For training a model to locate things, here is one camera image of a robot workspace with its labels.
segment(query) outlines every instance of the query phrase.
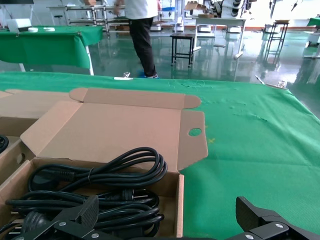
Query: white shirt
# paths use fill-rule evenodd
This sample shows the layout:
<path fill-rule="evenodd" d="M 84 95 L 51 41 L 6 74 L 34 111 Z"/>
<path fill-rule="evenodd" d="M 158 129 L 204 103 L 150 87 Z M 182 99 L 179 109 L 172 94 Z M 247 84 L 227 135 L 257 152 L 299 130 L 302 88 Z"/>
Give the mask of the white shirt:
<path fill-rule="evenodd" d="M 128 19 L 148 19 L 158 15 L 157 0 L 125 0 L 124 4 Z"/>

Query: cardboard box on shelf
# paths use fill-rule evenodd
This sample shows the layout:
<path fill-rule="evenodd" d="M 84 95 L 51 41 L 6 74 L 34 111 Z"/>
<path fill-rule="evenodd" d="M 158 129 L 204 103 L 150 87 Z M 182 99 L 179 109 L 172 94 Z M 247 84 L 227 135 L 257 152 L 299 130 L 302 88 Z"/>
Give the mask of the cardboard box on shelf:
<path fill-rule="evenodd" d="M 94 5 L 96 5 L 96 3 L 97 3 L 96 0 L 84 0 L 85 5 L 94 6 Z"/>
<path fill-rule="evenodd" d="M 159 195 L 165 216 L 157 235 L 182 237 L 184 176 L 179 171 L 208 155 L 204 113 L 184 109 L 198 107 L 201 100 L 185 94 L 98 88 L 77 88 L 70 97 L 79 102 L 58 102 L 22 134 L 37 158 L 26 161 L 0 186 L 0 226 L 11 218 L 4 202 L 26 193 L 26 181 L 37 167 L 63 163 L 93 168 L 131 149 L 151 147 L 168 166 L 164 178 L 148 187 Z M 201 133 L 192 135 L 192 129 Z M 140 163 L 131 169 L 145 172 L 150 167 Z"/>
<path fill-rule="evenodd" d="M 199 4 L 197 1 L 188 1 L 184 7 L 184 10 L 203 10 L 206 11 L 207 7 L 205 5 Z"/>
<path fill-rule="evenodd" d="M 21 141 L 20 135 L 45 114 L 57 101 L 74 101 L 67 93 L 7 90 L 0 91 L 0 135 L 9 140 L 0 153 L 0 184 L 34 154 Z"/>

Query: white box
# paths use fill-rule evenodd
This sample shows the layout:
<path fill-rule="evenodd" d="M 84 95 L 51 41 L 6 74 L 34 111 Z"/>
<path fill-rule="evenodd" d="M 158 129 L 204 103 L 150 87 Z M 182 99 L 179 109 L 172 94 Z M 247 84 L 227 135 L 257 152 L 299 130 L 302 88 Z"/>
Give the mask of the white box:
<path fill-rule="evenodd" d="M 17 19 L 7 19 L 6 24 L 10 32 L 19 33 L 21 28 L 31 27 L 31 21 L 29 18 L 17 18 Z"/>

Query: person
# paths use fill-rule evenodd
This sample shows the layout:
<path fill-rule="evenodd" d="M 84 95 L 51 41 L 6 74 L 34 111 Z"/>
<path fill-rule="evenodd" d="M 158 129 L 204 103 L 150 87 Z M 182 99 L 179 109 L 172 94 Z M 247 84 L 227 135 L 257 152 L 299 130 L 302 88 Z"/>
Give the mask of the person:
<path fill-rule="evenodd" d="M 133 46 L 139 57 L 144 75 L 158 78 L 150 40 L 153 19 L 161 9 L 160 0 L 115 0 L 114 14 L 119 15 L 119 6 L 125 4 L 125 16 L 129 20 L 129 30 Z"/>

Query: reflective floor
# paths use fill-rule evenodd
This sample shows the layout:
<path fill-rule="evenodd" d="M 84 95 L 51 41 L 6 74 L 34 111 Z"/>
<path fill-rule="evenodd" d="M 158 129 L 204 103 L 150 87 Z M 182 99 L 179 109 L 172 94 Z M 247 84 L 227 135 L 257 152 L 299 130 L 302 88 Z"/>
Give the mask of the reflective floor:
<path fill-rule="evenodd" d="M 234 60 L 238 52 L 239 34 L 217 31 L 215 38 L 199 38 L 201 49 L 195 53 L 194 64 L 188 68 L 187 59 L 178 59 L 171 66 L 171 38 L 152 37 L 154 61 L 160 78 L 235 81 L 260 84 L 255 75 L 265 83 L 277 85 L 286 82 L 287 88 L 320 118 L 320 59 L 304 59 L 312 55 L 316 47 L 306 48 L 308 33 L 288 32 L 281 48 L 273 41 L 267 48 L 268 34 L 246 31 L 243 56 Z M 178 41 L 178 51 L 189 49 L 189 41 Z M 142 72 L 130 36 L 112 35 L 99 44 L 90 46 L 95 75 L 121 77 L 130 72 L 139 77 Z M 27 71 L 66 72 L 89 74 L 87 69 L 73 66 L 25 65 Z M 0 62 L 0 72 L 20 71 L 18 64 Z"/>

